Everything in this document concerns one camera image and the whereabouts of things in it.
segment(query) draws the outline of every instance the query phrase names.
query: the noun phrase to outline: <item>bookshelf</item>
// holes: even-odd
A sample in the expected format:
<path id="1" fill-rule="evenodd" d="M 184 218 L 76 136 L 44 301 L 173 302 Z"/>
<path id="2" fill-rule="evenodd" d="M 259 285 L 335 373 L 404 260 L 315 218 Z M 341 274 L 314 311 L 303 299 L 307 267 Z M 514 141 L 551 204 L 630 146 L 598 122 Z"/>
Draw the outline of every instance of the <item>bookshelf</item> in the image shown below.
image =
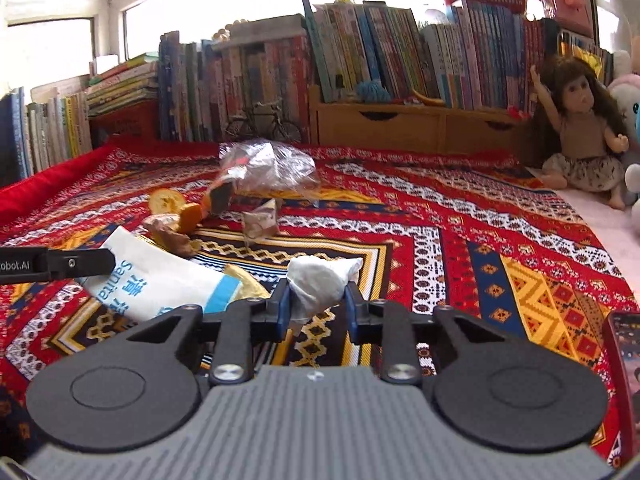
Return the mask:
<path id="1" fill-rule="evenodd" d="M 309 88 L 311 141 L 319 146 L 419 153 L 509 150 L 524 164 L 539 164 L 541 140 L 504 110 L 395 104 L 323 103 Z"/>

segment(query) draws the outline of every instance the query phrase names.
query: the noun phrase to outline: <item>doll's hair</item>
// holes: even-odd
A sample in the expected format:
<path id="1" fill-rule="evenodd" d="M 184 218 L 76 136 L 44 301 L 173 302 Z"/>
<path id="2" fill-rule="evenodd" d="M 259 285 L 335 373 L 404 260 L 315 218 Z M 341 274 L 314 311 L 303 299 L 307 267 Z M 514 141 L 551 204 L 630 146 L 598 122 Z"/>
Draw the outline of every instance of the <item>doll's hair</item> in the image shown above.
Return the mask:
<path id="1" fill-rule="evenodd" d="M 626 137 L 626 127 L 622 114 L 618 110 L 618 103 L 604 85 L 598 81 L 596 73 L 587 62 L 574 56 L 552 56 L 545 60 L 540 69 L 540 81 L 549 88 L 551 98 L 561 115 L 566 113 L 562 103 L 564 88 L 581 76 L 585 76 L 593 94 L 593 112 L 607 121 L 612 132 Z M 561 151 L 560 137 L 549 122 L 543 106 L 536 106 L 532 125 L 535 131 L 540 132 L 543 136 L 545 157 L 550 157 Z"/>

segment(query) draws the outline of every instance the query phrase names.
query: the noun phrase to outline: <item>screw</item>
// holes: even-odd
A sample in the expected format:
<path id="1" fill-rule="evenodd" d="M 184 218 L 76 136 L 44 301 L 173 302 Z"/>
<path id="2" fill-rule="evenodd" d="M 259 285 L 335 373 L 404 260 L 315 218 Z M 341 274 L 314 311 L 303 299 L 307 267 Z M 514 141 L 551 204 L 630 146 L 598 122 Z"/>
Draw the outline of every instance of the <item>screw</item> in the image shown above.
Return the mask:
<path id="1" fill-rule="evenodd" d="M 310 381 L 313 381 L 315 383 L 317 383 L 318 381 L 322 381 L 322 379 L 324 379 L 324 374 L 319 370 L 313 370 L 312 372 L 309 372 L 306 376 Z"/>
<path id="2" fill-rule="evenodd" d="M 408 381 L 418 376 L 418 370 L 415 366 L 400 363 L 389 367 L 387 375 L 396 381 Z"/>
<path id="3" fill-rule="evenodd" d="M 243 373 L 244 368 L 231 364 L 216 366 L 216 369 L 213 370 L 213 376 L 219 381 L 225 381 L 225 383 L 237 381 Z"/>

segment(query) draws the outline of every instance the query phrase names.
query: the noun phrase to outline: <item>patterned rug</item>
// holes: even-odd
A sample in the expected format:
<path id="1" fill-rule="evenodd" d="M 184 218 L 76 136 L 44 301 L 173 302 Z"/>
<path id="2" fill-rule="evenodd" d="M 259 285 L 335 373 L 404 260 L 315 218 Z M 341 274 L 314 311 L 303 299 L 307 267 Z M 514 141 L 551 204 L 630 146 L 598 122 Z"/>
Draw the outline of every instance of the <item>patterned rug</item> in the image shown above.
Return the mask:
<path id="1" fill-rule="evenodd" d="M 362 257 L 358 286 L 365 298 L 391 298 L 421 313 L 451 304 L 581 362 L 609 392 L 592 446 L 617 466 L 620 423 L 602 325 L 613 308 L 638 306 L 582 219 L 501 154 L 307 151 L 323 178 L 318 207 L 280 194 L 280 234 L 248 250 L 239 234 L 246 204 L 233 206 L 194 233 L 203 242 L 194 261 L 218 270 L 234 263 L 271 290 L 293 256 Z M 148 194 L 173 187 L 199 200 L 216 174 L 216 153 L 215 146 L 114 142 L 0 192 L 0 242 L 98 247 L 118 225 L 143 237 Z M 0 416 L 25 452 L 33 452 L 39 441 L 24 409 L 29 381 L 130 322 L 74 282 L 0 287 L 0 304 L 6 321 Z M 418 354 L 423 373 L 434 373 L 429 349 L 420 346 Z M 349 341 L 339 308 L 313 318 L 298 336 L 255 349 L 257 368 L 379 362 L 379 348 Z"/>

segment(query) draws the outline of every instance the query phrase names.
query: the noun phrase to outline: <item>blue yarn ball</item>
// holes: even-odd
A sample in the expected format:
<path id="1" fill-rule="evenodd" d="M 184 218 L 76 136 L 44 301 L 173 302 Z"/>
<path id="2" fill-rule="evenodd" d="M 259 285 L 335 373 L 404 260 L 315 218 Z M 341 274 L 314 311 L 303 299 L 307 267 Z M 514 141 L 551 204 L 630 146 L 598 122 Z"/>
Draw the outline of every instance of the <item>blue yarn ball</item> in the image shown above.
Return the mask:
<path id="1" fill-rule="evenodd" d="M 379 80 L 358 83 L 356 94 L 364 103 L 391 102 L 391 94 L 383 88 Z"/>

